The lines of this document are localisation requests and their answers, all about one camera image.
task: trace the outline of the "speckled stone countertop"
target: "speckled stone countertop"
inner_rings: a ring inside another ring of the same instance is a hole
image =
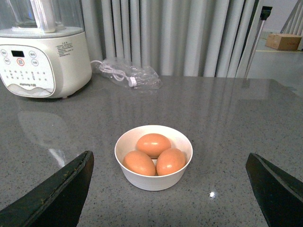
[[[303,99],[274,80],[161,80],[160,90],[139,91],[94,75],[56,100],[15,96],[1,83],[0,209],[91,150],[79,227],[266,227],[245,163],[257,153],[303,180]],[[114,155],[124,132],[147,124],[179,130],[194,149],[180,181],[159,192],[131,185]]]

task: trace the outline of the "wall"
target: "wall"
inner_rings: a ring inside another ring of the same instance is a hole
[[[280,33],[298,0],[264,0],[264,6],[272,6],[271,14],[266,20],[263,31]]]

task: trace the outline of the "white appliance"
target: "white appliance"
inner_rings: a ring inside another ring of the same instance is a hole
[[[0,77],[15,95],[67,97],[91,79],[79,0],[0,0]]]

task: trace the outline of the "brown egg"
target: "brown egg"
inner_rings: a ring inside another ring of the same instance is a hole
[[[159,155],[156,170],[159,176],[164,176],[180,170],[185,164],[186,159],[182,151],[177,148],[169,148]]]
[[[171,148],[171,143],[167,137],[161,134],[150,133],[142,136],[136,147],[149,157],[158,157],[163,151]]]
[[[155,176],[156,174],[156,167],[152,159],[138,150],[127,153],[123,159],[123,165],[137,174],[145,176]]]

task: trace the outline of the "white cable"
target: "white cable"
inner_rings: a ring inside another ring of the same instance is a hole
[[[128,85],[130,87],[135,87],[136,86],[136,84],[137,84],[136,80],[134,78],[129,78],[128,76],[126,76],[124,71],[113,69],[109,65],[106,65],[102,61],[98,61],[98,60],[93,60],[90,63],[94,63],[94,62],[100,63],[100,65],[98,67],[100,71],[112,74],[113,77],[117,81],[122,81],[122,80],[124,80],[124,78],[126,78],[127,81],[128,81]]]

